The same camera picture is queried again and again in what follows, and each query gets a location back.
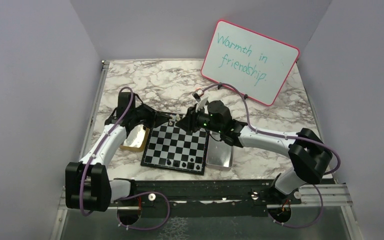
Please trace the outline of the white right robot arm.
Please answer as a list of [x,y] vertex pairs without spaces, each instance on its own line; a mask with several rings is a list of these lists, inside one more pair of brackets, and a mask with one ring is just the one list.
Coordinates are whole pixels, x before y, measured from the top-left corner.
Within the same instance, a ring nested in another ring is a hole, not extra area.
[[333,157],[318,136],[308,128],[299,132],[259,130],[244,121],[233,119],[222,101],[212,101],[204,109],[198,103],[187,109],[175,124],[190,133],[206,130],[218,133],[222,142],[239,148],[258,148],[289,157],[292,167],[278,175],[268,190],[269,199],[280,204],[295,189],[318,185]]

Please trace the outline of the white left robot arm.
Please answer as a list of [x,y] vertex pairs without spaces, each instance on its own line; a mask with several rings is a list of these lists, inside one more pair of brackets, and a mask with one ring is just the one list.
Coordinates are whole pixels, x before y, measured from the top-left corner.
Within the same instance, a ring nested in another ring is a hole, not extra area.
[[127,179],[110,180],[107,167],[116,151],[136,126],[152,129],[171,119],[161,111],[140,100],[131,88],[123,87],[118,93],[117,107],[104,123],[104,129],[91,150],[79,161],[69,162],[65,168],[65,205],[78,209],[84,216],[104,212],[111,203],[120,200],[132,205],[137,200],[133,182]]

